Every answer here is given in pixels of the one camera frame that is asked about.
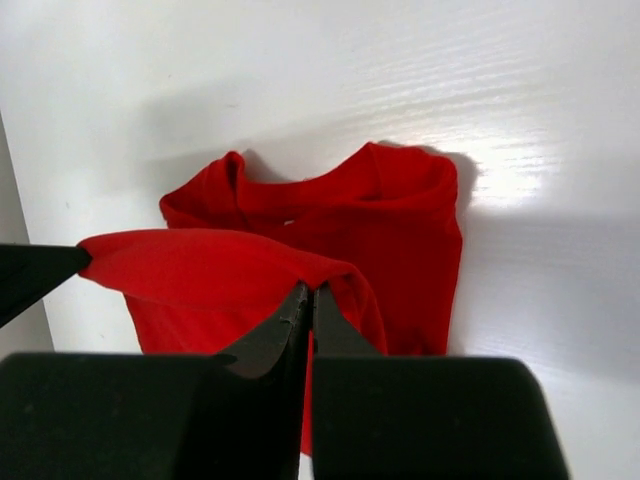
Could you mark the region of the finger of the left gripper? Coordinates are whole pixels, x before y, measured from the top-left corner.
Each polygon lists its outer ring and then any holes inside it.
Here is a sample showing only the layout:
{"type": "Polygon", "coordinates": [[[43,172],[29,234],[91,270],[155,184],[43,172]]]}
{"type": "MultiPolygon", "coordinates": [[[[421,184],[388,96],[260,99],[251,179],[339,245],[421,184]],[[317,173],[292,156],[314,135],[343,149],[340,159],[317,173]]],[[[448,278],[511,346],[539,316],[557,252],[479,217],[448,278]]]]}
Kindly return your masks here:
{"type": "Polygon", "coordinates": [[[79,246],[2,244],[1,326],[87,268],[91,261],[91,255],[79,246]]]}

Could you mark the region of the red t-shirt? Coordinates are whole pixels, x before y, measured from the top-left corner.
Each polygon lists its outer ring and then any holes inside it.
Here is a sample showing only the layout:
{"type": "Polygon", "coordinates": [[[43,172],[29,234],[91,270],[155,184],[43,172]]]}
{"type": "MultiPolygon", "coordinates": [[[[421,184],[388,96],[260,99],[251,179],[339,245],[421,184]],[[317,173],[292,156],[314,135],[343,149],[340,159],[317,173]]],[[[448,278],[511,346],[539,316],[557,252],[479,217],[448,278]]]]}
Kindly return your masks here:
{"type": "Polygon", "coordinates": [[[162,229],[82,242],[84,278],[122,293],[144,353],[217,353],[298,283],[328,285],[382,353],[446,352],[462,251],[449,158],[368,143],[285,184],[245,167],[230,152],[163,196],[162,229]]]}

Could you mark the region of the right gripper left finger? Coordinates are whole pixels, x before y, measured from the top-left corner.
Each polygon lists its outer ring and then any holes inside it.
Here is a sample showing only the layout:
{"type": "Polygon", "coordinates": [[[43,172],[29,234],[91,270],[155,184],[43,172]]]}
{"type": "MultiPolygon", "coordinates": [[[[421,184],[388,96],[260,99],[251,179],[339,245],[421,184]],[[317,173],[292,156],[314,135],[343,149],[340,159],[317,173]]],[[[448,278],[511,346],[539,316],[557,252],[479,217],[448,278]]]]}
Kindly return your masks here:
{"type": "Polygon", "coordinates": [[[294,479],[309,291],[215,355],[14,354],[5,479],[294,479]]]}

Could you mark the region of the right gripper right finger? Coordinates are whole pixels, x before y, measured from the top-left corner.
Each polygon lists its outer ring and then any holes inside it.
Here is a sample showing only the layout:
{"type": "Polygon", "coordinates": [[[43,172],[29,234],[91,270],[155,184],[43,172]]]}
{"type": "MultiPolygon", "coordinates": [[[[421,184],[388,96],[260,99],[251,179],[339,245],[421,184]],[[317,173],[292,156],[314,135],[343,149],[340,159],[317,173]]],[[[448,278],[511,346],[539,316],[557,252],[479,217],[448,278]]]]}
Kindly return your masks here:
{"type": "Polygon", "coordinates": [[[385,356],[314,295],[318,479],[566,479],[542,388],[504,357],[385,356]]]}

